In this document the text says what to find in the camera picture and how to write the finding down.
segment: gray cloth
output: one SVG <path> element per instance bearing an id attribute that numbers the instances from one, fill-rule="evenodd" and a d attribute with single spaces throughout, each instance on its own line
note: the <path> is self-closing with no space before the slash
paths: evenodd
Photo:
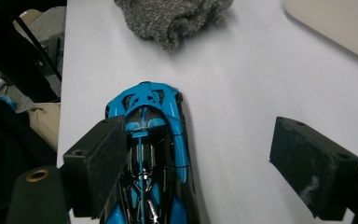
<path id="1" fill-rule="evenodd" d="M 207 22 L 225 23 L 224 12 L 234 0 L 115 0 L 128 27 L 143 39 L 154 39 L 166 51 Z"/>

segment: model car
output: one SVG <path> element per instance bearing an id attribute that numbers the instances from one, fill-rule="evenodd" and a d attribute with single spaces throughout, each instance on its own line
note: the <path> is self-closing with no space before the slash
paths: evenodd
<path id="1" fill-rule="evenodd" d="M 182 101 L 176 88 L 143 82 L 108 103 L 107 118 L 125 116 L 128 160 L 101 222 L 200 223 Z"/>

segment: floor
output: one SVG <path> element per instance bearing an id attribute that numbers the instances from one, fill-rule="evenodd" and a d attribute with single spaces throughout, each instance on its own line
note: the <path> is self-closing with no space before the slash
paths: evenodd
<path id="1" fill-rule="evenodd" d="M 62 74 L 62 57 L 64 49 L 65 31 L 65 10 L 66 7 L 55 7 L 34 20 L 28 27 L 39 42 L 50 39 L 51 36 L 58 36 L 61 39 L 61 47 L 58 52 L 57 68 Z M 58 96 L 61 96 L 61 82 L 53 73 L 45 74 L 51 88 Z M 5 85 L 0 89 L 0 96 L 4 96 L 16 105 L 16 112 L 22 112 L 30 108 L 33 102 L 24 96 L 15 86 Z"/>

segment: white table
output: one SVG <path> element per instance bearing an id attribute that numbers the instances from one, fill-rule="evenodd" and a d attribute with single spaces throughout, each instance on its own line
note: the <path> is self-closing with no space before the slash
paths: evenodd
<path id="1" fill-rule="evenodd" d="M 69 0 L 65 34 L 59 164 L 119 93 L 165 82 L 184 95 L 203 224 L 328 223 L 269 163 L 270 145 L 283 116 L 358 155 L 358 56 L 294 21 L 280 0 L 236 0 L 226 27 L 173 54 L 136 37 L 113 0 Z"/>

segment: toy car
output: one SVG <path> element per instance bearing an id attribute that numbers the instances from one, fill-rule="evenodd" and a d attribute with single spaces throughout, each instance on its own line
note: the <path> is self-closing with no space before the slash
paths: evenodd
<path id="1" fill-rule="evenodd" d="M 101 222 L 200 223 L 181 103 L 177 89 L 143 82 L 106 106 L 125 116 L 128 161 Z"/>

